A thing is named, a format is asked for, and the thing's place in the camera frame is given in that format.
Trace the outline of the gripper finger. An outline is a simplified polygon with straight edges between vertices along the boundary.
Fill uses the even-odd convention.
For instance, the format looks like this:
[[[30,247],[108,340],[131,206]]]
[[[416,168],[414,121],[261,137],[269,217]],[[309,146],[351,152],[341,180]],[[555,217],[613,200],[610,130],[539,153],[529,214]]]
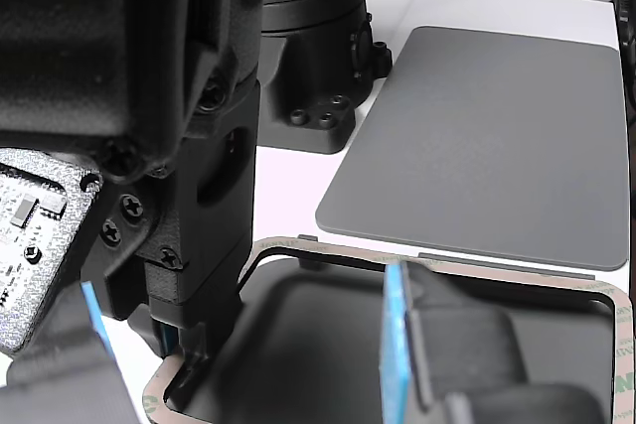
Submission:
[[[151,317],[149,307],[146,304],[140,304],[136,307],[128,317],[127,324],[156,356],[162,356],[160,324]]]
[[[164,357],[146,385],[146,395],[157,399],[155,413],[185,413],[209,381],[213,366],[231,337],[241,313],[241,298],[233,294],[213,303],[204,321],[179,330],[177,344]]]

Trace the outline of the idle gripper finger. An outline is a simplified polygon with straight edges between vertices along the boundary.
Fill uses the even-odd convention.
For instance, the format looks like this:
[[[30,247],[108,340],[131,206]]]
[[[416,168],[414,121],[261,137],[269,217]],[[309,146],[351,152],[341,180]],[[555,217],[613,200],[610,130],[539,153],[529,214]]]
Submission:
[[[422,264],[384,273],[380,393],[385,423],[602,423],[570,384],[533,384],[513,322]]]
[[[90,283],[66,288],[14,357],[1,388],[1,421],[139,421]]]

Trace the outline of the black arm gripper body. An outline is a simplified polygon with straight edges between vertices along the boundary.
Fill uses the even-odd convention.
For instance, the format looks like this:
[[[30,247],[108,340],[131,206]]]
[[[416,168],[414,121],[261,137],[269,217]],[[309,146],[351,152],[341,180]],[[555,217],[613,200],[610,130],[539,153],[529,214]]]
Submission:
[[[233,294],[252,244],[260,86],[240,88],[210,134],[185,139],[163,176],[114,190],[108,219],[81,270],[102,312],[127,319],[141,304],[158,321],[203,321]]]

